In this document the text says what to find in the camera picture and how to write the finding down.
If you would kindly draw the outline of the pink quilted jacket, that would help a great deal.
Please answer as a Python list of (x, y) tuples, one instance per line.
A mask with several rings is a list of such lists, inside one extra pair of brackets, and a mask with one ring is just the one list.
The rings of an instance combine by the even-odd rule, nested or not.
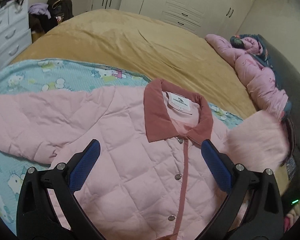
[(101, 155), (75, 196), (107, 239), (194, 239), (225, 198), (202, 154), (209, 139), (262, 172), (288, 154), (279, 121), (259, 111), (228, 129), (205, 98), (166, 80), (0, 95), (0, 151), (55, 167), (93, 139)]

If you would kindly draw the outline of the striped dark garment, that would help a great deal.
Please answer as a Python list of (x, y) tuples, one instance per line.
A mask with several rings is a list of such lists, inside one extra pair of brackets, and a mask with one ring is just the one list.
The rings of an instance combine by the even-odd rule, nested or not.
[(284, 164), (286, 165), (288, 179), (291, 181), (296, 174), (296, 162), (293, 157), (293, 153), (295, 150), (296, 142), (295, 142), (295, 129), (294, 124), (290, 118), (287, 118), (284, 121), (284, 128), (286, 129), (286, 135), (288, 140), (288, 154), (285, 158)]

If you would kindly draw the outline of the grey quilted headboard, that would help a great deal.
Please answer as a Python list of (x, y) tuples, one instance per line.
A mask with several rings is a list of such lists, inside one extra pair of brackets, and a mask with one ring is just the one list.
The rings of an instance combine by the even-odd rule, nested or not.
[(291, 179), (288, 189), (282, 195), (282, 205), (287, 213), (293, 206), (292, 202), (300, 198), (300, 73), (288, 59), (281, 54), (262, 35), (259, 36), (264, 42), (271, 59), (276, 81), (284, 89), (292, 103), (289, 118), (294, 126), (295, 144), (292, 153), (296, 163), (296, 172)]

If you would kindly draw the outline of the hello kitty blue blanket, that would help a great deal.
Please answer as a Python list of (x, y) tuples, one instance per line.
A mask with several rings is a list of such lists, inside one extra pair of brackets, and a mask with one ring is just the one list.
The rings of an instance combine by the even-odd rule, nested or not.
[[(58, 89), (92, 92), (106, 86), (145, 87), (153, 80), (101, 64), (61, 59), (25, 60), (0, 71), (0, 95), (40, 93)], [(215, 107), (210, 103), (208, 106), (216, 117), (213, 113)], [(37, 164), (50, 170), (54, 168), (49, 164), (0, 151), (0, 218), (13, 233), (17, 233), (18, 200), (26, 172)]]

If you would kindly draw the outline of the pink floral duvet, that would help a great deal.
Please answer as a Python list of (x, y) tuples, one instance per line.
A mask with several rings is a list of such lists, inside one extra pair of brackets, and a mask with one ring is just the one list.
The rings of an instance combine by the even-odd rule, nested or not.
[(289, 115), (288, 95), (276, 80), (269, 52), (257, 35), (225, 38), (208, 34), (207, 43), (235, 70), (255, 106), (282, 121)]

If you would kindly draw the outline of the white drawer chest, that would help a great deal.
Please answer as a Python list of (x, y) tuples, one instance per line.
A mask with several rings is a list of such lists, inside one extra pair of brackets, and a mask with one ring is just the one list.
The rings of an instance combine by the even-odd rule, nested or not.
[(0, 70), (32, 44), (28, 3), (9, 1), (0, 8)]

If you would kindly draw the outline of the tan bed cover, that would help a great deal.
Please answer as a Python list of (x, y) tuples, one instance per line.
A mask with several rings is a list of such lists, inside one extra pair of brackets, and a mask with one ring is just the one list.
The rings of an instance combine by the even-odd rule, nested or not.
[(85, 12), (40, 37), (15, 61), (46, 58), (163, 78), (242, 118), (256, 112), (234, 69), (203, 38), (146, 16), (114, 9)]

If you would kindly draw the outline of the purple cloth pile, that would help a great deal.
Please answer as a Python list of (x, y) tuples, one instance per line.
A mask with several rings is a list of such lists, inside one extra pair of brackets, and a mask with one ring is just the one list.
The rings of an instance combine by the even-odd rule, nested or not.
[(51, 18), (51, 14), (48, 10), (48, 4), (46, 3), (34, 3), (29, 7), (28, 13), (32, 15), (45, 15), (48, 19)]

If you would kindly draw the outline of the black backpack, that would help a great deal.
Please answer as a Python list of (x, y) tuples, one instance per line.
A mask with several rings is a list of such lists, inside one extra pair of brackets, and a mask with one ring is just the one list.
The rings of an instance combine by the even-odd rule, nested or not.
[(48, 11), (52, 17), (61, 17), (62, 21), (73, 18), (72, 0), (47, 0)]

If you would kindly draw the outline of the white wardrobe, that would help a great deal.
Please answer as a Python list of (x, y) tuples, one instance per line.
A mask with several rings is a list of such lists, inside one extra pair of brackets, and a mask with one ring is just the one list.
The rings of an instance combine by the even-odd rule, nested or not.
[(255, 0), (92, 0), (91, 8), (144, 15), (186, 29), (200, 37), (226, 39), (238, 33)]

